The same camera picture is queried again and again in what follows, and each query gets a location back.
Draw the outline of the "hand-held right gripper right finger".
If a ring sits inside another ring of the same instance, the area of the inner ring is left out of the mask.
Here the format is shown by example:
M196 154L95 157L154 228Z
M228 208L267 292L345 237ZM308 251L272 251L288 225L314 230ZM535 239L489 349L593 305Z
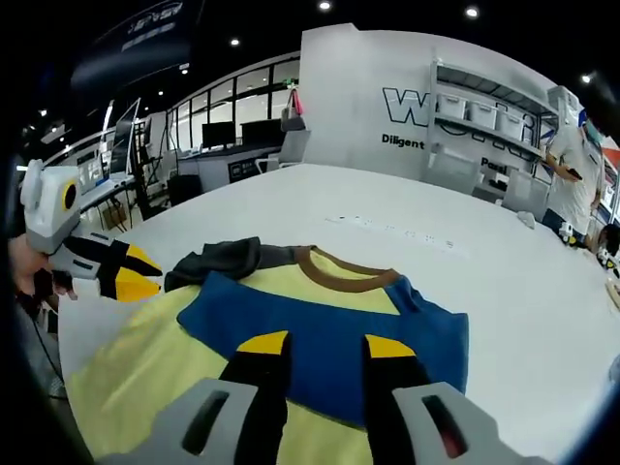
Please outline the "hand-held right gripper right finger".
M496 420L453 386L432 383L403 343L362 339L364 421L375 464L546 464L499 436Z

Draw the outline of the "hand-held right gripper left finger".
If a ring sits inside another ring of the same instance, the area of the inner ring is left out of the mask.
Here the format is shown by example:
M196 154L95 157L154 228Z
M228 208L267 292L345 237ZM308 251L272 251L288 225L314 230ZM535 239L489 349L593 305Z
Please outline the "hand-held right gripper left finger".
M218 379L205 378L161 411L150 435L100 464L274 464L288 418L291 335L242 343Z

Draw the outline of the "person's left hand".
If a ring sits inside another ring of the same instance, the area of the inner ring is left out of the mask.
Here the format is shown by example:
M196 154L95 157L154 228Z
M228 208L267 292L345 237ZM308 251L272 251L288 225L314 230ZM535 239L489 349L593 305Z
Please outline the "person's left hand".
M51 279L55 294L67 295L71 300L78 299L78 295L71 287L64 287L54 280L52 266L47 256L30 245L25 233L9 239L8 252L11 274L19 291L26 295L34 295L36 291L35 274L43 270Z

